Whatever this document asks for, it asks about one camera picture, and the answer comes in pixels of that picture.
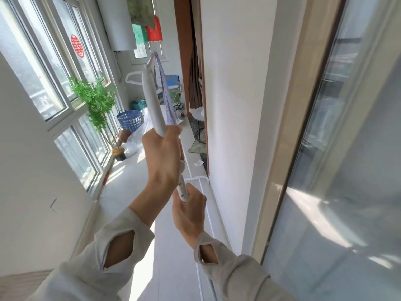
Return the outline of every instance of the plastic basket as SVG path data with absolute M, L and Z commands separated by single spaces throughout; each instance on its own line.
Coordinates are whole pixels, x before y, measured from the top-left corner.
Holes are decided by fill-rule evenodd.
M 137 110 L 121 110 L 117 115 L 117 119 L 124 130 L 130 130 L 132 133 L 142 124 L 141 111 Z

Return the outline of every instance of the green artificial plant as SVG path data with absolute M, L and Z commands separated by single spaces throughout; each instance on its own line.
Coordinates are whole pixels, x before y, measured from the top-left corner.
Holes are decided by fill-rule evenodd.
M 102 85 L 102 80 L 102 78 L 97 78 L 93 82 L 88 82 L 87 80 L 78 80 L 74 77 L 69 78 L 74 93 L 88 105 L 89 118 L 95 130 L 113 147 L 113 143 L 104 131 L 108 128 L 110 134 L 113 135 L 107 123 L 106 115 L 115 105 L 115 86 L 107 89 Z

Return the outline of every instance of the potted plant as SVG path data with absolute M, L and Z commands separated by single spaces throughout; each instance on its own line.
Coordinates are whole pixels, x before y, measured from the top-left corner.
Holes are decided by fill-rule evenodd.
M 89 118 L 95 127 L 95 130 L 99 132 L 105 141 L 113 148 L 112 154 L 118 161 L 123 161 L 126 157 L 124 154 L 124 148 L 118 146 L 117 141 L 113 138 L 111 141 L 107 135 L 106 128 L 113 135 L 106 119 L 106 115 L 112 110 L 115 104 L 115 91 L 114 87 L 109 89 L 102 85 L 102 78 L 98 78 L 93 82 L 86 80 L 78 80 L 76 78 L 69 78 L 72 90 L 79 98 L 81 98 L 88 105 Z

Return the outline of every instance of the water heater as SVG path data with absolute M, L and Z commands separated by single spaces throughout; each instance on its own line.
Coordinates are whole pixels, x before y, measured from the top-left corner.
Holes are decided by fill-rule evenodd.
M 135 50 L 135 35 L 127 0 L 98 0 L 110 45 L 114 51 Z

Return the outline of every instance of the hand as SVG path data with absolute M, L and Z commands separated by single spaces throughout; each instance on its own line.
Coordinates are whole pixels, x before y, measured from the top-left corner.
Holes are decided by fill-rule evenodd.
M 173 220 L 184 240 L 193 249 L 203 232 L 206 197 L 194 186 L 187 184 L 188 202 L 181 201 L 177 190 L 173 192 Z
M 161 185 L 171 192 L 177 187 L 180 178 L 180 159 L 183 154 L 178 137 L 181 131 L 179 126 L 167 126 L 164 138 L 160 137 L 154 129 L 142 137 L 148 165 L 148 182 Z

